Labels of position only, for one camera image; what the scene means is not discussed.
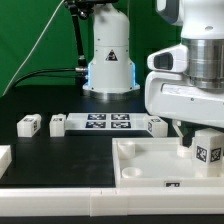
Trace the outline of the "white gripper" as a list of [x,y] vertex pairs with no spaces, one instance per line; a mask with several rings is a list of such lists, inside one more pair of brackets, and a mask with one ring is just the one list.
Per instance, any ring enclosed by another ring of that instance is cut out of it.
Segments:
[[183,145],[181,121],[224,128],[224,48],[179,44],[148,56],[149,114],[172,120]]

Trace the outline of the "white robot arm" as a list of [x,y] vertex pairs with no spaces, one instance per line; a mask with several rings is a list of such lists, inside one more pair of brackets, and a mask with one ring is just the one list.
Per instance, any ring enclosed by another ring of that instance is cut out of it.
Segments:
[[137,14],[130,36],[111,4],[94,6],[84,92],[107,99],[137,91],[147,66],[149,114],[224,128],[224,0],[140,0]]

